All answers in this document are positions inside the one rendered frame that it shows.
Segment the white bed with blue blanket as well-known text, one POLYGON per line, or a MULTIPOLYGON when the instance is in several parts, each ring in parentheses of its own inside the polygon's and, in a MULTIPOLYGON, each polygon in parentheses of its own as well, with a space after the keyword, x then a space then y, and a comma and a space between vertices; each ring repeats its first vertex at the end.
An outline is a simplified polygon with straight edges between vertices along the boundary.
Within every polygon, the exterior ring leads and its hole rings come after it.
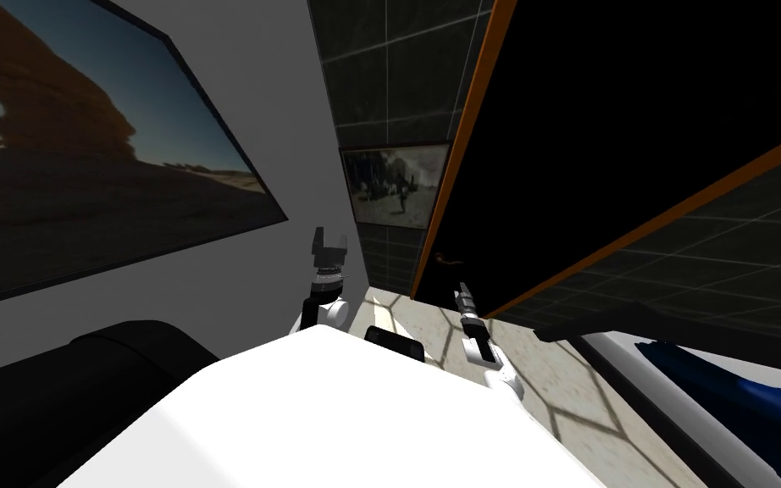
POLYGON ((709 488, 781 488, 781 336, 639 302, 532 327, 593 361, 709 488))

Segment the black door with orange edge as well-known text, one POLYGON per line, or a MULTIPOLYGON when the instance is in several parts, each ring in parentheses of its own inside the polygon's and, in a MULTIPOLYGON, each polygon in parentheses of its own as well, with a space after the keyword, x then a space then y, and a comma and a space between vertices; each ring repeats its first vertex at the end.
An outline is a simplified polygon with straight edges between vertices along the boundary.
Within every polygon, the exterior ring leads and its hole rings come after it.
POLYGON ((496 0, 486 35, 420 302, 503 312, 781 164, 781 0, 496 0))

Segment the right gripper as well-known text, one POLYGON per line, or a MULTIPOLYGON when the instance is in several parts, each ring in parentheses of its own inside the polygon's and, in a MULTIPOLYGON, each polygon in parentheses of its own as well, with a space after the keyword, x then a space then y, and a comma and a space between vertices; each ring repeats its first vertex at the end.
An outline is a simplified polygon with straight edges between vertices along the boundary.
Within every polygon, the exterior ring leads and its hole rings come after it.
POLYGON ((474 305, 473 296, 465 283, 459 283, 459 290, 454 291, 454 296, 458 312, 461 314, 461 321, 474 321, 480 319, 474 305))

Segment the small grey framed picture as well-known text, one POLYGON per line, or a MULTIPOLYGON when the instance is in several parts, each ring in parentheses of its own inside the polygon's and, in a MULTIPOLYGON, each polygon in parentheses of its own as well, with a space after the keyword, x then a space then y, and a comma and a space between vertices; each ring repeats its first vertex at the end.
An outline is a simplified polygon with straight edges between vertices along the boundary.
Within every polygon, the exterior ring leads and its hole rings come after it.
POLYGON ((355 221, 427 230, 450 150, 448 141, 342 149, 355 221))

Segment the large desert landscape picture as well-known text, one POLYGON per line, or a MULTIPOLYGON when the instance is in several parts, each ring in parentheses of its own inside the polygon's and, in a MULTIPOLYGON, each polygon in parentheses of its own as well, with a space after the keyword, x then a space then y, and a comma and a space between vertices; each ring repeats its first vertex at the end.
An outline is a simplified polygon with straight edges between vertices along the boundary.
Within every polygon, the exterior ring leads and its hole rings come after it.
POLYGON ((285 221, 168 35, 0 0, 0 302, 285 221))

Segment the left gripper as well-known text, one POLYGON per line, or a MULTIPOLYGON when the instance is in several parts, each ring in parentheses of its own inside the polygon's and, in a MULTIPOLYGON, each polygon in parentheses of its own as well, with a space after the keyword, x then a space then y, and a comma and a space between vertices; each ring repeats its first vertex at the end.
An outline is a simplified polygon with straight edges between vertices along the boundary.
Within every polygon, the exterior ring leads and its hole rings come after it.
POLYGON ((324 228, 316 228, 313 236, 313 267, 318 273, 341 273, 347 255, 347 235, 342 235, 337 244, 324 246, 324 228))

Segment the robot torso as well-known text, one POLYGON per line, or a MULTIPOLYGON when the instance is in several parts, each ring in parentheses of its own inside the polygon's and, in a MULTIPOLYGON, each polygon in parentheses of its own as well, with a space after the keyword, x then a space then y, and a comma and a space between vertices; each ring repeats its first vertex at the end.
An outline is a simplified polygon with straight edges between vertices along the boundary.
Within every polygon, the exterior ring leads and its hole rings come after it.
POLYGON ((605 488, 500 392, 327 326, 208 365, 59 488, 605 488))

